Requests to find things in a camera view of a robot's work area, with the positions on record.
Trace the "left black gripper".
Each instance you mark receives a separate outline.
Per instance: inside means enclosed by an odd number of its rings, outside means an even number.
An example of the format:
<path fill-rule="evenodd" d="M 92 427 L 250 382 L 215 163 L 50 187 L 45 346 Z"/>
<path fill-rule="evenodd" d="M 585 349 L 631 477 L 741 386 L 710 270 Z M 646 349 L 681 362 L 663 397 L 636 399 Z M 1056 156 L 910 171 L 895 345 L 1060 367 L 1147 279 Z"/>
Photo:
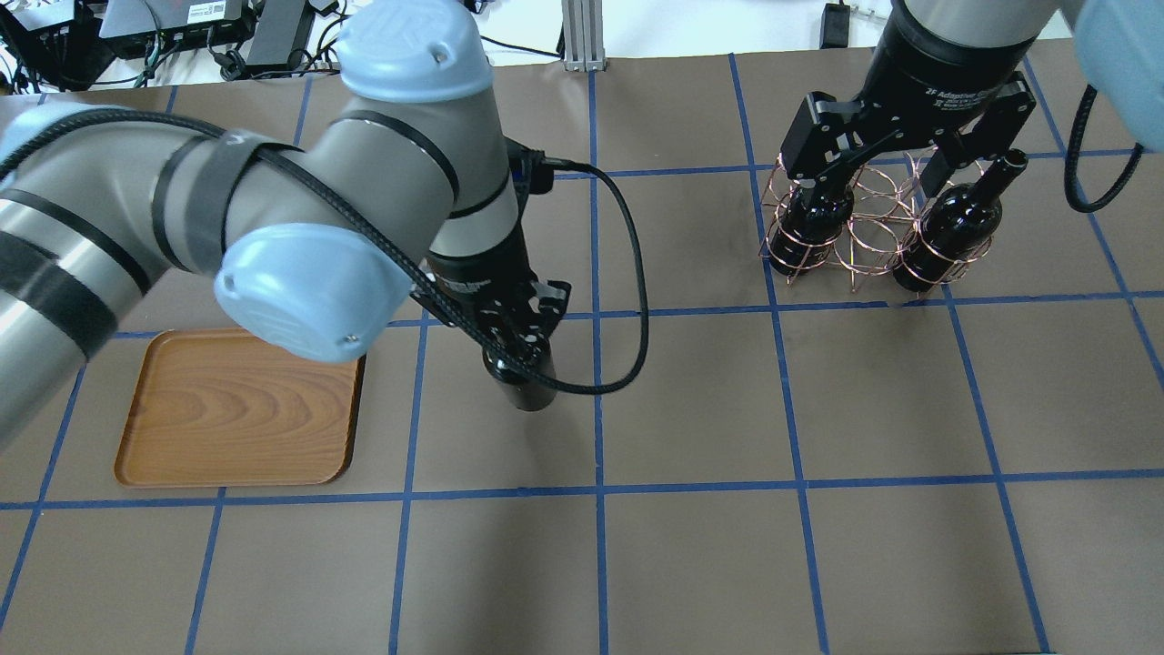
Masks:
<path fill-rule="evenodd" d="M 537 341 L 551 344 L 572 298 L 570 283 L 538 277 L 521 247 L 459 258 L 432 252 L 426 277 L 506 353 L 502 359 L 533 359 Z"/>

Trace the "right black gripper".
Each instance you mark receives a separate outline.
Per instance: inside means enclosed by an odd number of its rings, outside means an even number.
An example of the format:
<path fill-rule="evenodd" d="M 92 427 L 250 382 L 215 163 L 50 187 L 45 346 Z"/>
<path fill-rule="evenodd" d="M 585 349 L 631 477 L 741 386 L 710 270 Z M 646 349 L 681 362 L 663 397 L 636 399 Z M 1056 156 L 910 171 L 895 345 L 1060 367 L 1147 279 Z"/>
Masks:
<path fill-rule="evenodd" d="M 854 97 L 812 91 L 799 104 L 780 161 L 804 183 L 804 211 L 851 215 L 856 168 L 883 154 L 935 145 L 920 190 L 941 192 L 968 163 L 1007 152 L 1035 106 L 1018 72 L 1032 43 L 961 45 L 920 17 L 890 17 Z"/>

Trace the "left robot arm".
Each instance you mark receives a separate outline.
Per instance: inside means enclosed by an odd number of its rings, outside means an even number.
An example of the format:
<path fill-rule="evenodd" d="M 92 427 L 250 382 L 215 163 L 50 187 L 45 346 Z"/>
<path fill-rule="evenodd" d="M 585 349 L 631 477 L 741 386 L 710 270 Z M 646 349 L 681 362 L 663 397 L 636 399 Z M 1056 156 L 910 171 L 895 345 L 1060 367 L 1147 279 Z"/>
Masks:
<path fill-rule="evenodd" d="M 45 104 L 3 131 L 3 444 L 172 269 L 304 359 L 367 353 L 416 297 L 510 369 L 541 346 L 524 200 L 477 21 L 374 1 L 336 43 L 349 104 L 308 149 L 121 106 Z"/>

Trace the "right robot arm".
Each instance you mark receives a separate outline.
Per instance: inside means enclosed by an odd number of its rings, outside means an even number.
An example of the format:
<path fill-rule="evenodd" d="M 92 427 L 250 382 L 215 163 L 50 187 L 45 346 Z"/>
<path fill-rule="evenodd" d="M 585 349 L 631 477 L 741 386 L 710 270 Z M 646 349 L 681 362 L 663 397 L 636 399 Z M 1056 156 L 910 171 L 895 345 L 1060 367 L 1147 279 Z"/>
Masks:
<path fill-rule="evenodd" d="M 780 148 L 799 202 L 837 202 L 882 154 L 935 145 L 932 181 L 1005 154 L 1034 107 L 1018 64 L 1055 14 L 1090 86 L 1161 152 L 1159 1 L 894 1 L 856 97 L 799 107 Z"/>

